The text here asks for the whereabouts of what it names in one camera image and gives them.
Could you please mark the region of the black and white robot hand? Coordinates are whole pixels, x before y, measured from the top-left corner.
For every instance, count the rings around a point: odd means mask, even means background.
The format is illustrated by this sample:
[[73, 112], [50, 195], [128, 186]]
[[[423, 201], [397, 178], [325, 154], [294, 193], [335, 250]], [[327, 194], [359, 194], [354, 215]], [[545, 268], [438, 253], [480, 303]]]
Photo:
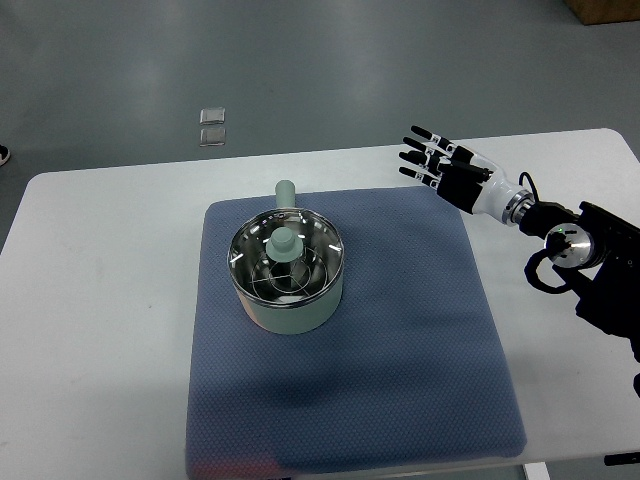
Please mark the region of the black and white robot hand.
[[531, 192], [511, 182], [486, 157], [420, 126], [412, 126], [411, 132], [417, 137], [403, 139], [410, 149], [399, 154], [407, 163], [399, 172], [434, 189], [459, 210], [514, 225], [516, 212], [533, 202]]

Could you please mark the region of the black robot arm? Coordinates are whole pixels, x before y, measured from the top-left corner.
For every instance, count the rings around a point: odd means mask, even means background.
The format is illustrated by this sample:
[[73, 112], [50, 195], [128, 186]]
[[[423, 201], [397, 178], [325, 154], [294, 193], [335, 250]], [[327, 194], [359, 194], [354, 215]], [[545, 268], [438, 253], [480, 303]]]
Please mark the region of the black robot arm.
[[544, 240], [524, 267], [547, 294], [574, 292], [576, 315], [629, 341], [639, 357], [639, 228], [583, 201], [580, 214], [553, 202], [526, 200], [512, 214], [519, 230]]

